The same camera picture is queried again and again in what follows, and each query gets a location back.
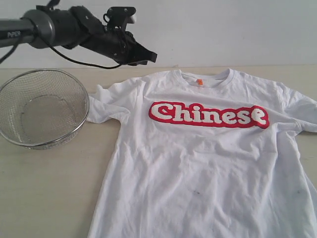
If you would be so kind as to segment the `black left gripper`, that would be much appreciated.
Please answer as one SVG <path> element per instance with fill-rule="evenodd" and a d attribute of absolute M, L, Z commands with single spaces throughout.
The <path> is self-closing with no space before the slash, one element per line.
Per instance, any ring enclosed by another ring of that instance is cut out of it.
<path fill-rule="evenodd" d="M 103 25 L 81 27 L 85 39 L 81 46 L 106 56 L 121 65 L 138 66 L 156 62 L 157 53 L 140 45 L 131 32 L 119 29 L 105 30 Z"/>

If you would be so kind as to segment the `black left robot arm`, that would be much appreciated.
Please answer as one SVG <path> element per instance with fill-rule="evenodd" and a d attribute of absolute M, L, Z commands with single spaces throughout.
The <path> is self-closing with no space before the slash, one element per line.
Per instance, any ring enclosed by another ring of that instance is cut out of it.
<path fill-rule="evenodd" d="M 81 46 L 112 59 L 118 67 L 156 62 L 157 54 L 126 31 L 127 24 L 135 23 L 136 8 L 110 7 L 100 21 L 84 6 L 60 10 L 55 8 L 58 4 L 59 1 L 51 0 L 47 5 L 37 5 L 36 9 L 27 11 L 20 19 L 2 19 L 0 46 L 11 50 L 0 60 L 5 61 L 20 44 L 29 44 L 35 49 L 50 48 L 64 59 L 84 66 L 86 62 L 71 59 L 56 47 L 70 50 Z"/>

